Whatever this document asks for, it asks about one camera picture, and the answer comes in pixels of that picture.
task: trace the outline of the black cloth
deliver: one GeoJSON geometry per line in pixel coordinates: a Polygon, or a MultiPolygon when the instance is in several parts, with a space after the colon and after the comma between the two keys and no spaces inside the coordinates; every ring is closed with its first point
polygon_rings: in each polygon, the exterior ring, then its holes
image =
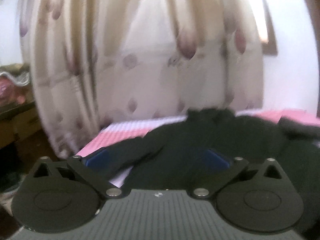
{"type": "Polygon", "coordinates": [[[282,117],[278,125],[290,138],[301,138],[305,140],[320,140],[320,128],[318,126],[304,125],[291,119],[282,117]]]}
{"type": "Polygon", "coordinates": [[[185,122],[108,147],[112,163],[101,175],[111,179],[122,168],[134,165],[124,189],[190,189],[211,172],[198,159],[201,148],[249,162],[275,158],[303,198],[305,212],[297,225],[303,232],[320,215],[320,149],[292,137],[291,132],[260,118],[235,117],[229,110],[189,110],[185,122]]]}

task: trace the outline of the floral curtain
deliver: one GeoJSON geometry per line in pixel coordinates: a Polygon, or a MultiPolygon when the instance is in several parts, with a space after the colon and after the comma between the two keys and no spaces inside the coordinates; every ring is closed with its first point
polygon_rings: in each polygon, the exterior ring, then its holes
{"type": "Polygon", "coordinates": [[[261,107],[246,0],[20,0],[23,60],[59,157],[111,122],[261,107]]]}

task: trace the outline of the round disc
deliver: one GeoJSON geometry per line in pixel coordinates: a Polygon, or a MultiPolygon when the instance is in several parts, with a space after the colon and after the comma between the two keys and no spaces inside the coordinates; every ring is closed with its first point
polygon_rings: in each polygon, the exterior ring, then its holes
{"type": "Polygon", "coordinates": [[[217,209],[240,228],[271,233],[293,226],[303,213],[303,202],[296,192],[244,181],[218,194],[217,209]]]}
{"type": "Polygon", "coordinates": [[[12,202],[14,217],[27,228],[58,233],[95,216],[99,197],[89,186],[66,178],[41,177],[20,188],[12,202]]]}

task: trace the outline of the floor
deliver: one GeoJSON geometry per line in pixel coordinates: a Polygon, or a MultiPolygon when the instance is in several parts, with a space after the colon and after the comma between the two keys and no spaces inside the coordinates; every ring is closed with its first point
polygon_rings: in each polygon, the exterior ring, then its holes
{"type": "MultiPolygon", "coordinates": [[[[16,169],[23,173],[28,173],[34,163],[41,156],[49,156],[52,160],[57,161],[45,133],[40,130],[29,138],[16,142],[15,147],[22,165],[17,164],[16,169]]],[[[0,206],[0,240],[7,239],[14,234],[20,225],[11,217],[2,206],[0,206]]]]}

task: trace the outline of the logo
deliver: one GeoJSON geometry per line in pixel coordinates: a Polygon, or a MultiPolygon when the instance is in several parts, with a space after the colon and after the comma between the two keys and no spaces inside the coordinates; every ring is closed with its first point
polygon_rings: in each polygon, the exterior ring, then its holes
{"type": "Polygon", "coordinates": [[[155,195],[156,197],[162,197],[162,196],[163,196],[163,194],[162,194],[161,192],[154,193],[154,195],[155,195]]]}

